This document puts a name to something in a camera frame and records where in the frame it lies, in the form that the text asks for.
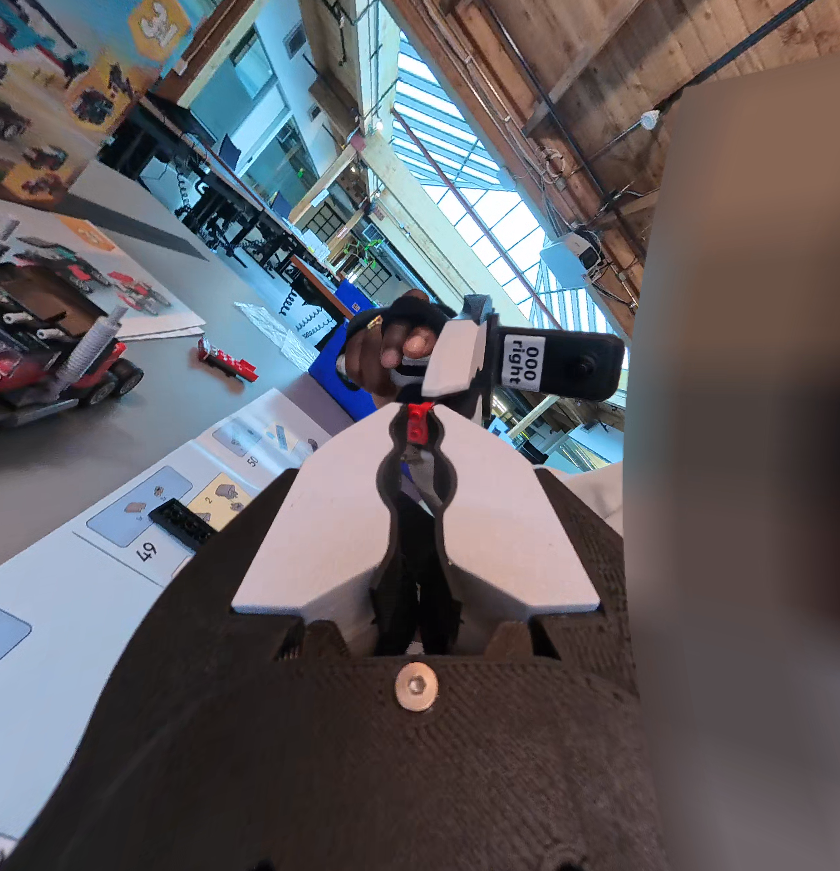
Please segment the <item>lego set box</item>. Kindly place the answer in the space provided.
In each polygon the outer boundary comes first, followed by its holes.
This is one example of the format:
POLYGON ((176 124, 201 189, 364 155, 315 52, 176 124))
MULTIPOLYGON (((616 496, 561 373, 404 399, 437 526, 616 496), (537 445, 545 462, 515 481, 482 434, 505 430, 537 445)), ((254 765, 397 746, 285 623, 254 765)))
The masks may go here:
POLYGON ((0 1, 0 200, 54 209, 205 17, 198 2, 0 1))

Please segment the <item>row of black desks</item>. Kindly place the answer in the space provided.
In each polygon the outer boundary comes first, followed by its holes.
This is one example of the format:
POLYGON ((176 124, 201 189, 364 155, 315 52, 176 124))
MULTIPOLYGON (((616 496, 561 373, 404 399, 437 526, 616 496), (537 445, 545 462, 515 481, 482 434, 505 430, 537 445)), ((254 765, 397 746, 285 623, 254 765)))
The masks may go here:
POLYGON ((174 170, 180 199, 175 215, 214 251, 223 249, 234 259, 246 251, 279 275, 293 270, 296 258, 336 276, 323 246, 240 179, 235 152, 231 143, 216 146, 189 109, 149 94, 128 112, 98 158, 138 183, 153 160, 174 170))

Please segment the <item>long black lego plate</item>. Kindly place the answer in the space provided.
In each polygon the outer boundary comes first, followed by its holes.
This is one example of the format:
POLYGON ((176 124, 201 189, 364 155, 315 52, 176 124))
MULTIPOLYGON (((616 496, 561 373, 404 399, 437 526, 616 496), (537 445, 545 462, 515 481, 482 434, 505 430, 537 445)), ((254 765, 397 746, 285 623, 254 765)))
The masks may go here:
POLYGON ((154 525, 192 553, 197 553, 217 535, 217 530, 208 521, 190 511, 176 498, 154 507, 148 517, 154 525))

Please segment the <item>open lego instruction booklet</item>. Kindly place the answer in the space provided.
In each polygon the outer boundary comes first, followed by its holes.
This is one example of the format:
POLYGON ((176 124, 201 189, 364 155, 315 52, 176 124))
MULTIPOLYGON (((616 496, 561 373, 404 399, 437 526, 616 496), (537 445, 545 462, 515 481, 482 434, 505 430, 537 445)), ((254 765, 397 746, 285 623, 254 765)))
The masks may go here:
POLYGON ((224 528, 349 424, 276 389, 0 565, 0 860, 63 777, 123 650, 192 552, 151 518, 175 499, 224 528))

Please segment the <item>white ceiling device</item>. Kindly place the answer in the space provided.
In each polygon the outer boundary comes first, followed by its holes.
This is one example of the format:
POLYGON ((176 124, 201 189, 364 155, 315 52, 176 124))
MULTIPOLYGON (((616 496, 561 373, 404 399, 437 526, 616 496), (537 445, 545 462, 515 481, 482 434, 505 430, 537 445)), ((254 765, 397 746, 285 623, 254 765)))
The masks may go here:
POLYGON ((587 286, 606 265, 598 234, 586 228, 547 240, 539 256, 562 289, 587 286))

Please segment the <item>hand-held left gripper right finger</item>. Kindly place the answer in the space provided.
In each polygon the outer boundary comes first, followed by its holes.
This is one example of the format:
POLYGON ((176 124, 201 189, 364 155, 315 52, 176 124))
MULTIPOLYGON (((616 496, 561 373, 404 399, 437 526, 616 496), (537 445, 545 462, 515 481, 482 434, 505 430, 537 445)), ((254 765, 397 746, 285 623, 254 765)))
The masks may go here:
POLYGON ((444 405, 427 419, 447 484, 436 543, 460 606, 453 652, 482 652, 503 623, 595 612, 599 593, 531 463, 444 405))

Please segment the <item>person's right hand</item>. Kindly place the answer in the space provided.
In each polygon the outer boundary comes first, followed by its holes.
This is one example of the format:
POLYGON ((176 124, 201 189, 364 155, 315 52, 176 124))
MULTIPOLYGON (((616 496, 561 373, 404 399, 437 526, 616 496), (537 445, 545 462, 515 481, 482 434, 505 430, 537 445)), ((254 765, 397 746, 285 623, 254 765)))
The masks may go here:
POLYGON ((366 311, 353 318, 345 344, 339 352, 342 378, 369 393, 375 406, 382 407, 399 392, 392 372, 404 361, 428 357, 437 342, 437 333, 427 325, 412 325, 405 320, 384 321, 380 313, 366 311))

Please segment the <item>car cover instruction booklet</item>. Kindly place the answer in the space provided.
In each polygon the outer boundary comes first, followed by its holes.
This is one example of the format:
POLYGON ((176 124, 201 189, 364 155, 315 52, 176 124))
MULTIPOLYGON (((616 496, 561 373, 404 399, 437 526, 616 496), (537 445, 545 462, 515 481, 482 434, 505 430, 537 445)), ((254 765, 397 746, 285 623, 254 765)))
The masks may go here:
POLYGON ((205 320, 175 297, 116 242, 87 220, 51 212, 11 213, 8 257, 49 267, 103 311, 128 308, 118 335, 138 339, 199 331, 205 320))

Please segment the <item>wooden desk black legs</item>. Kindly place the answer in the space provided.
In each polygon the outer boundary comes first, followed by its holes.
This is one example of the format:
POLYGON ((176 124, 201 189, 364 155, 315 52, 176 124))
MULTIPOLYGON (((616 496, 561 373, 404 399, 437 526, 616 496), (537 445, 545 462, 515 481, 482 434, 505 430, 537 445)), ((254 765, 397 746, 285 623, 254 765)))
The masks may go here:
POLYGON ((355 312, 337 297, 333 281, 297 255, 283 264, 281 276, 303 304, 322 308, 337 322, 355 317, 355 312))

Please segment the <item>black red lego truck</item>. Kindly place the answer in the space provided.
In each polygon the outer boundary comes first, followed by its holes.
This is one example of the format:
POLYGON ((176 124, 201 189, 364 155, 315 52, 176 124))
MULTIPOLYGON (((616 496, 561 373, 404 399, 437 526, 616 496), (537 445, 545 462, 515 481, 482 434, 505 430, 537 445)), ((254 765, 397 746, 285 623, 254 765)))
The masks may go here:
POLYGON ((130 311, 157 313, 149 284, 61 242, 0 223, 0 426, 126 396, 142 382, 119 337, 130 311))

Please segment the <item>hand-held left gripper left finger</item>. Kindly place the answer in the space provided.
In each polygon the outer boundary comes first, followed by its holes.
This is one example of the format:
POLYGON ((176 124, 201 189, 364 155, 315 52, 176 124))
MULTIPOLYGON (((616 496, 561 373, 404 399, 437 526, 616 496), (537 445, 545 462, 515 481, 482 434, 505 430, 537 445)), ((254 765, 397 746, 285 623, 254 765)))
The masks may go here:
POLYGON ((390 403, 305 459, 231 609, 336 624, 351 653, 371 655, 380 626, 371 590, 418 520, 403 474, 406 406, 390 403))

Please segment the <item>large blue plastic bin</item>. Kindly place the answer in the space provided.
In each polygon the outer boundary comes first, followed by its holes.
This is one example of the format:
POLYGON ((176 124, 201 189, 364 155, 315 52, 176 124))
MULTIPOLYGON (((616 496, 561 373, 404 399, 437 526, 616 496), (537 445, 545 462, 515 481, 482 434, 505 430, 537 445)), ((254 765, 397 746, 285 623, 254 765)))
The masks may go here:
POLYGON ((372 395, 354 384, 347 376, 343 355, 349 342, 369 324, 379 321, 381 313, 373 302, 354 284, 344 279, 335 292, 336 298, 349 311, 349 318, 340 322, 328 337, 308 373, 333 398, 353 421, 359 421, 377 411, 372 395))

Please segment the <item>grey red lego assembly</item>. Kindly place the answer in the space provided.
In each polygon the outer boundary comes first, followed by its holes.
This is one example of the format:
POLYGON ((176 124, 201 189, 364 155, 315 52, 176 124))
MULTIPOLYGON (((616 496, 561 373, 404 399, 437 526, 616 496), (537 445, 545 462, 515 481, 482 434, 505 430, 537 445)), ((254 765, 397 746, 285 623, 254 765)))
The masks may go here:
POLYGON ((196 344, 196 356, 203 364, 216 368, 229 377, 240 378, 248 383, 254 383, 259 378, 254 365, 215 347, 204 334, 199 337, 196 344))

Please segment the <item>clear plastic bag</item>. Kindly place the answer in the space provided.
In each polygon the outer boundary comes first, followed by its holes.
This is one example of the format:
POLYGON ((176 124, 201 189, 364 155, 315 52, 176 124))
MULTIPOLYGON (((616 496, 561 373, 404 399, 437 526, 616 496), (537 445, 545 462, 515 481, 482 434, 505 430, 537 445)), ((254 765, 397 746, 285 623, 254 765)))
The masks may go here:
POLYGON ((308 373, 319 352, 262 305, 236 301, 233 306, 299 371, 308 373))

